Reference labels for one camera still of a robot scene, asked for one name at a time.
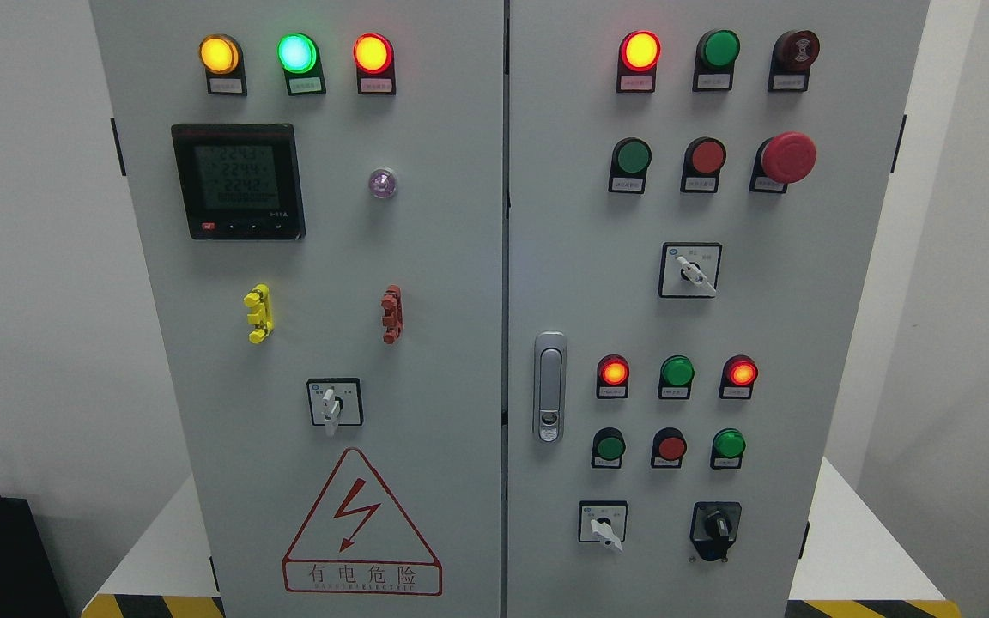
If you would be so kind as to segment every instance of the purple indicator light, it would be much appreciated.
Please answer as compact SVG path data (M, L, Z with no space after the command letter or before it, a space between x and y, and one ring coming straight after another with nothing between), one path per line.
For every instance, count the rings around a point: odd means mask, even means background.
M368 176L368 190L373 193L374 198L388 199L396 195L397 188L399 179L396 179L396 173L389 167L374 169Z

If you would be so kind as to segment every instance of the electrical control cabinet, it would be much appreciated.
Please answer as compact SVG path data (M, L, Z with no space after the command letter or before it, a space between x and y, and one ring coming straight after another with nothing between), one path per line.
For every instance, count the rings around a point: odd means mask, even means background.
M91 7L228 615L784 613L925 0Z
M503 2L91 7L228 615L498 615Z
M784 614L925 12L510 4L508 615Z

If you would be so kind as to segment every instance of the white table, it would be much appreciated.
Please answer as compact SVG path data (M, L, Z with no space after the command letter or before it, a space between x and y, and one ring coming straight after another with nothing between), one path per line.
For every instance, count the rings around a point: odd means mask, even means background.
M945 598L827 460L809 521L790 598ZM210 555L190 476L98 593L215 596Z

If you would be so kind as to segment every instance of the digital power meter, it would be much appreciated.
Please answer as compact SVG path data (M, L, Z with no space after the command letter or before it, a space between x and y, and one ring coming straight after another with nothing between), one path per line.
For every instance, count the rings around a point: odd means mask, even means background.
M193 239L303 238L291 124L176 124L170 136Z

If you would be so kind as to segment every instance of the gray metal panel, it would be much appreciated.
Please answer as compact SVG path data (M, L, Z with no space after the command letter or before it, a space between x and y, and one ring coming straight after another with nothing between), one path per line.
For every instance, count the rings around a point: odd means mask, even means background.
M497 615L502 2L91 4L228 615ZM286 95L291 31L319 44L326 95ZM396 97L356 93L367 31L395 46ZM197 44L215 32L243 48L246 98L205 93ZM191 241L169 132L184 122L292 123L307 237ZM392 200L366 189L379 166L400 177ZM254 347L240 301L258 282L276 332ZM407 324L387 347L390 284ZM361 379L365 425L327 439L305 383L341 376ZM443 563L442 596L285 591L282 558L347 446Z
M780 617L834 408L872 236L925 17L924 1L738 0L515 3L510 31L509 615ZM616 94L621 39L662 40L655 94ZM690 91L697 40L742 40L734 90ZM766 93L778 35L811 28L822 52L805 94ZM819 146L782 196L748 193L759 144L783 130ZM643 196L604 189L613 144L652 148ZM699 136L727 147L717 195L680 193ZM719 296L660 299L664 242L719 242ZM561 442L532 430L533 340L566 333ZM597 400L602 356L631 365L628 399ZM697 369L687 402L658 400L672 354ZM761 369L754 398L718 399L730 356ZM589 465L619 427L623 469ZM652 470L661 427L689 441L679 470ZM738 427L741 470L710 470L711 439ZM579 543L580 500L627 500L624 553ZM730 560L690 562L698 500L742 502Z

